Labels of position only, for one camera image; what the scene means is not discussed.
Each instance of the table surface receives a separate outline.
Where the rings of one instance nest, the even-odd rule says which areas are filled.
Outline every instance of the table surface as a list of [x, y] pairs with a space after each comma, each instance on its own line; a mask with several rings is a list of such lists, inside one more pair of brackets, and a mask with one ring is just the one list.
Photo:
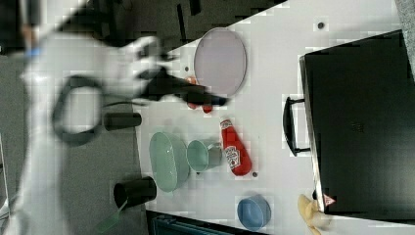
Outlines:
[[[324, 23], [318, 29], [318, 23]], [[393, 0], [289, 0], [228, 27], [242, 38], [247, 51], [245, 82], [232, 101], [215, 108], [211, 115], [190, 110], [185, 103], [168, 97], [140, 112], [137, 128], [143, 175], [153, 175], [149, 143], [158, 131], [174, 133], [185, 144], [195, 139], [220, 140], [220, 117], [229, 116], [253, 160], [252, 172], [236, 177], [226, 161], [201, 174], [191, 171], [187, 182], [173, 193], [159, 190], [146, 209], [242, 228], [236, 214], [240, 200], [259, 193], [268, 201], [272, 217], [259, 232], [308, 234], [298, 212], [299, 194], [311, 197], [314, 190], [309, 153], [294, 157], [282, 129], [285, 99], [302, 97], [299, 58], [309, 52], [400, 29]], [[180, 60], [166, 64], [172, 74], [193, 75], [198, 41], [174, 51]], [[299, 147], [308, 146], [305, 110], [295, 105]], [[322, 234], [407, 234], [415, 227], [381, 221], [335, 216], [331, 229]]]

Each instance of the red ketchup bottle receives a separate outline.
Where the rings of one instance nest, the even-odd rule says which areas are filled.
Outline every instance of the red ketchup bottle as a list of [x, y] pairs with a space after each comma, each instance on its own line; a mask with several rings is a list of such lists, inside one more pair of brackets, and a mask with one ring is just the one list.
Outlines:
[[253, 164], [244, 144], [239, 139], [238, 133], [229, 118], [223, 118], [220, 122], [223, 139], [223, 152], [235, 175], [246, 175], [251, 171]]

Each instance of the black cup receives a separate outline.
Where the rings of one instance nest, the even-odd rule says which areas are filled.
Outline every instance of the black cup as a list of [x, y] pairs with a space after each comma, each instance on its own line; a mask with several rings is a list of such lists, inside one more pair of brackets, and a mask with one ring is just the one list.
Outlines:
[[127, 201], [124, 210], [153, 201], [156, 196], [157, 186], [150, 176], [118, 183], [114, 187], [116, 206], [120, 208]]
[[108, 131], [124, 129], [141, 124], [138, 113], [107, 113], [104, 115], [104, 126]]

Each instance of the red triangle sticker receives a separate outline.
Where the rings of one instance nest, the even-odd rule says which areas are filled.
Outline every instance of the red triangle sticker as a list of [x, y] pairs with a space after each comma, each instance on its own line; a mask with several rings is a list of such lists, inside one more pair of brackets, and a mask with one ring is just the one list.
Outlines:
[[332, 198], [330, 198], [327, 195], [323, 195], [324, 196], [324, 204], [326, 205], [326, 207], [329, 207], [330, 205], [334, 204], [336, 201]]

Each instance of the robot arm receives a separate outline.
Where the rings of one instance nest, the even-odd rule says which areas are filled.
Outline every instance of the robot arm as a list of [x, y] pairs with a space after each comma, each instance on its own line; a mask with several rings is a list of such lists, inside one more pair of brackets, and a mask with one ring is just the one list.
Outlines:
[[[195, 104], [225, 104], [226, 99], [206, 93], [203, 86], [169, 75], [159, 65], [160, 53], [155, 37], [140, 38], [123, 48], [62, 33], [40, 43], [39, 56], [32, 58], [23, 74], [30, 97], [29, 143], [6, 235], [71, 234], [60, 189], [67, 149], [89, 142], [99, 132], [104, 95], [158, 101], [173, 94]], [[79, 89], [86, 89], [83, 95], [92, 106], [88, 110], [98, 114], [76, 122], [81, 104], [74, 97]]]

